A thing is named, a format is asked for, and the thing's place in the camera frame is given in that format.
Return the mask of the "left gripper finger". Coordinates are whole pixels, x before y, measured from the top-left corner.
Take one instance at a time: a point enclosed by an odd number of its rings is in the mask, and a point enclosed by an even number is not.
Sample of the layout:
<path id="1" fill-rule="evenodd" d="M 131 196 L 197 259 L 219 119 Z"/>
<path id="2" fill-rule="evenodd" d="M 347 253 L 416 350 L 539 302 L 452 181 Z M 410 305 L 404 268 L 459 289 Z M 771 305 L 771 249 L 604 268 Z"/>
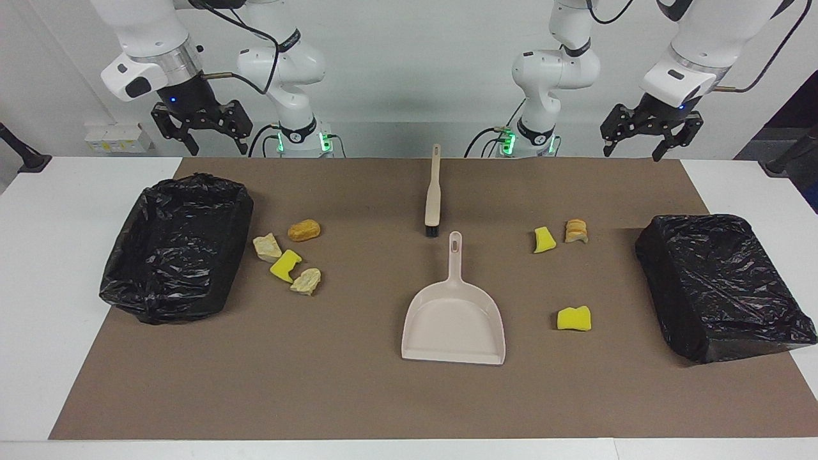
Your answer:
<path id="1" fill-rule="evenodd" d="M 623 104 L 614 105 L 610 114 L 601 124 L 601 137 L 604 141 L 603 154 L 605 157 L 610 157 L 614 153 L 617 143 L 641 134 L 640 129 L 644 124 L 644 115 L 639 109 L 640 107 L 630 109 Z"/>
<path id="2" fill-rule="evenodd" d="M 683 121 L 654 123 L 654 127 L 658 129 L 657 133 L 663 139 L 652 152 L 652 160 L 662 160 L 673 148 L 689 146 L 703 124 L 703 117 L 699 113 L 688 114 Z"/>

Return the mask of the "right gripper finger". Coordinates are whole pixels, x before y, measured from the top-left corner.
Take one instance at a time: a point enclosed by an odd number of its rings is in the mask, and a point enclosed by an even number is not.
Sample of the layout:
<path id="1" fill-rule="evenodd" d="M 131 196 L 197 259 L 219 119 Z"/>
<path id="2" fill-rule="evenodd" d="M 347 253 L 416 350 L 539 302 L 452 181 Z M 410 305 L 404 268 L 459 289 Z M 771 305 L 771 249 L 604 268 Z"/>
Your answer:
<path id="1" fill-rule="evenodd" d="M 233 100 L 227 104 L 220 105 L 221 128 L 223 134 L 228 135 L 241 155 L 248 154 L 246 139 L 252 133 L 252 121 L 242 107 L 242 103 Z"/>
<path id="2" fill-rule="evenodd" d="M 170 110 L 163 102 L 156 102 L 151 110 L 151 116 L 155 122 L 160 134 L 165 139 L 173 139 L 184 143 L 190 155 L 195 157 L 199 153 L 199 145 L 189 133 L 189 126 L 182 122 L 181 125 L 176 125 L 172 120 Z"/>

